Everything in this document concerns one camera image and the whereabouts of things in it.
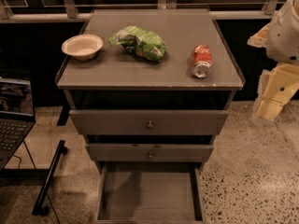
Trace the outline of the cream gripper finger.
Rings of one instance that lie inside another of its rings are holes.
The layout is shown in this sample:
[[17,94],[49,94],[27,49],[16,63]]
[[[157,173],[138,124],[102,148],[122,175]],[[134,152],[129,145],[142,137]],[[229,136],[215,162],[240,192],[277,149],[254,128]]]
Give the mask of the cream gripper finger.
[[273,121],[283,109],[278,103],[256,99],[253,105],[253,117],[261,120]]
[[267,34],[269,31],[269,24],[266,24],[255,35],[251,36],[247,44],[255,48],[265,48],[267,45]]

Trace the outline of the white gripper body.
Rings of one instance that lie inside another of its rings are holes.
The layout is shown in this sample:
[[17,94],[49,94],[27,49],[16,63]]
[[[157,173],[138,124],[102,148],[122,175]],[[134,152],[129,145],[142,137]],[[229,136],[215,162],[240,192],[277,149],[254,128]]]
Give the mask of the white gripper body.
[[258,86],[258,96],[266,102],[285,105],[298,90],[298,65],[278,63],[271,71],[262,71]]

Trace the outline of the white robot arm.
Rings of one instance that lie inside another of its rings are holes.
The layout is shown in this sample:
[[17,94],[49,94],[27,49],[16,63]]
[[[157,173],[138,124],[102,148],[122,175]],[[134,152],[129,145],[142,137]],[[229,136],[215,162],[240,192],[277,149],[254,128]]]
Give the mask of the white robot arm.
[[254,106],[256,119],[274,120],[299,90],[299,0],[287,0],[248,44],[265,48],[277,62],[271,71],[262,71]]

